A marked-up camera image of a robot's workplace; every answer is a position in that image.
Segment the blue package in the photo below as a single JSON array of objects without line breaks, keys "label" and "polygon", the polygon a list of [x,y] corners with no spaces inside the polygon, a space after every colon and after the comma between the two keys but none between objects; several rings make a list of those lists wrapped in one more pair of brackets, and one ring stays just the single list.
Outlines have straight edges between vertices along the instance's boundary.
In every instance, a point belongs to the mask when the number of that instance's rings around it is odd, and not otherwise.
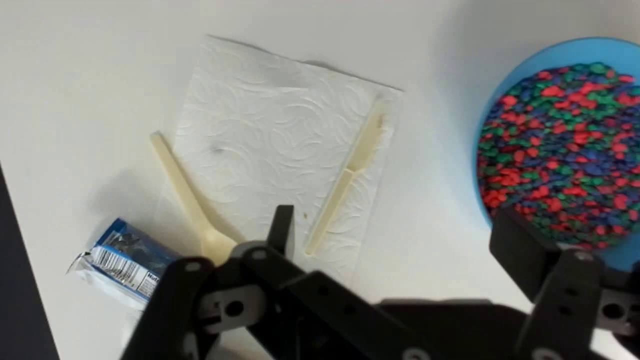
[{"label": "blue package", "polygon": [[117,218],[83,259],[102,276],[149,301],[179,254]]}]

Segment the white surface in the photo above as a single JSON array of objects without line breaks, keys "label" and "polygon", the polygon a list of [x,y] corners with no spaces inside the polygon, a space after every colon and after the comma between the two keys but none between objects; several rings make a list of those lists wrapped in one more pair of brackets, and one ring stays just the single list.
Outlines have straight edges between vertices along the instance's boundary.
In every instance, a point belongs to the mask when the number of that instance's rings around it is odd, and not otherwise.
[{"label": "white surface", "polygon": [[[207,36],[179,120],[175,154],[204,208],[234,240],[268,234],[278,204],[297,206],[295,261],[350,281],[385,175],[399,91]],[[375,103],[388,116],[327,246],[305,242]]]},{"label": "white surface", "polygon": [[104,221],[190,238],[146,136],[172,130],[204,32],[406,91],[360,294],[526,309],[487,252],[471,180],[479,113],[543,46],[592,34],[639,43],[639,12],[636,0],[4,0],[0,162],[63,359],[117,359],[130,335],[125,307],[65,276]]}]

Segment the white paper napkin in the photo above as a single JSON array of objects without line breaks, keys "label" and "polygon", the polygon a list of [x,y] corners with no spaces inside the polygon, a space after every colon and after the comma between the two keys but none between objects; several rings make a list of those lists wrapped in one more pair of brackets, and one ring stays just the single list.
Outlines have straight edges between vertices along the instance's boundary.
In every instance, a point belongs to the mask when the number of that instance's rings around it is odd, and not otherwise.
[{"label": "white paper napkin", "polygon": [[[324,249],[311,259],[302,242],[376,99],[391,105],[376,154]],[[277,206],[295,204],[295,263],[348,282],[385,173],[399,99],[399,91],[381,85],[208,36],[175,152],[213,222],[232,238],[264,240]]]}]

